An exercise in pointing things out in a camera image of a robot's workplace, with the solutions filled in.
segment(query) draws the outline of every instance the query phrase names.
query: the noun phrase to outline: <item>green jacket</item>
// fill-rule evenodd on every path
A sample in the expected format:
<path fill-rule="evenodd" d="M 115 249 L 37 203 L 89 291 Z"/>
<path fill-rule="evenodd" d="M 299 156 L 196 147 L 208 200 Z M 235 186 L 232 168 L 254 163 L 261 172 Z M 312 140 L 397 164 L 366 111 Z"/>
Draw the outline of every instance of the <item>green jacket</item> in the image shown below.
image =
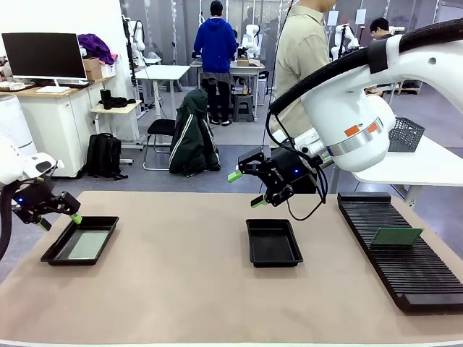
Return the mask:
<path fill-rule="evenodd" d="M 207 107 L 206 92 L 192 90 L 177 109 L 169 159 L 171 174 L 191 176 L 206 170 L 220 170 L 218 150 L 206 121 Z"/>

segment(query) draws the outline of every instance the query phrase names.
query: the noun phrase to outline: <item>brown table surface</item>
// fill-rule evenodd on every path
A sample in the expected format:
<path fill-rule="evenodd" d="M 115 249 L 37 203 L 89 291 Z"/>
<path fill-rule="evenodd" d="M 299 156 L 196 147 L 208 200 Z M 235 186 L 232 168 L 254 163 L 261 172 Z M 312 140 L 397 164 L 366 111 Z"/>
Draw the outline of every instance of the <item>brown table surface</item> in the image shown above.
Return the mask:
<path fill-rule="evenodd" d="M 0 339 L 35 343 L 424 343 L 463 340 L 463 315 L 405 315 L 365 257 L 336 196 L 292 220 L 304 262 L 255 269 L 254 194 L 84 192 L 83 215 L 120 221 L 93 267 L 40 262 L 62 216 L 0 285 Z M 313 195 L 291 200 L 304 215 Z M 394 206 L 463 280 L 463 262 L 406 205 Z"/>
<path fill-rule="evenodd" d="M 97 83 L 100 83 L 100 82 L 105 82 L 107 80 L 109 80 L 111 77 L 104 77 L 104 78 L 100 78 L 99 80 L 96 80 L 96 81 L 93 81 L 93 84 L 85 87 L 85 88 L 88 88 L 88 87 L 91 87 L 92 85 L 96 85 Z M 58 98 L 58 99 L 61 99 L 61 98 L 65 98 L 67 97 L 68 95 L 71 95 L 73 93 L 76 93 L 78 92 L 79 90 L 81 89 L 78 89 L 78 88 L 70 88 L 68 90 L 66 90 L 65 92 L 62 92 L 62 93 L 37 93 L 37 90 L 41 89 L 41 87 L 34 87 L 34 88 L 30 88 L 30 89 L 26 89 L 26 90 L 20 90 L 19 92 L 0 92 L 0 95 L 11 95 L 11 94 L 14 94 L 18 97 L 32 97 L 32 98 Z"/>

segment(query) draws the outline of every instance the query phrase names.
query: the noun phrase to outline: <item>person in beige shirt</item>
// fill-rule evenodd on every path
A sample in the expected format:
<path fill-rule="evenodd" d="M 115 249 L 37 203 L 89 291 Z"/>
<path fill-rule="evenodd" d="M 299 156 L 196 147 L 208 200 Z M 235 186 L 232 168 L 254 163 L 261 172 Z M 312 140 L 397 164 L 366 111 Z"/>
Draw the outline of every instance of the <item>person in beige shirt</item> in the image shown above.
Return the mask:
<path fill-rule="evenodd" d="M 312 72 L 329 63 L 328 39 L 323 12 L 331 10 L 336 0 L 300 0 L 291 8 L 281 32 L 275 65 L 276 97 L 282 96 Z M 279 114 L 279 119 L 291 137 L 312 128 L 310 115 L 300 98 Z M 272 116 L 272 132 L 280 129 Z"/>

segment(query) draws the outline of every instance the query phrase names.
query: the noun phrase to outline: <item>neck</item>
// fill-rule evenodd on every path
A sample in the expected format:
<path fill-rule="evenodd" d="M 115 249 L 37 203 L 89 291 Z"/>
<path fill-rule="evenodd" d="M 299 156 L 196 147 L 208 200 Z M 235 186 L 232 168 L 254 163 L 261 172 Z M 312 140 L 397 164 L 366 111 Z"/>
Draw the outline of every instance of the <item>neck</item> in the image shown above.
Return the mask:
<path fill-rule="evenodd" d="M 315 11 L 324 12 L 319 0 L 300 0 L 300 5 L 314 9 Z"/>

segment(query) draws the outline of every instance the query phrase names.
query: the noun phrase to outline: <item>black rack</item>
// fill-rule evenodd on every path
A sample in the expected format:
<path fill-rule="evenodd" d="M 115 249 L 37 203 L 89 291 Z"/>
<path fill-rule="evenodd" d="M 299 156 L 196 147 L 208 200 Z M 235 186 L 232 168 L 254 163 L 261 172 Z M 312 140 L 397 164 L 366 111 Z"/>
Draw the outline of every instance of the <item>black rack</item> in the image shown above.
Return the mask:
<path fill-rule="evenodd" d="M 412 246 L 376 246 L 379 228 L 411 225 L 386 193 L 339 193 L 338 204 L 392 299 L 405 312 L 463 310 L 463 284 L 421 238 Z"/>

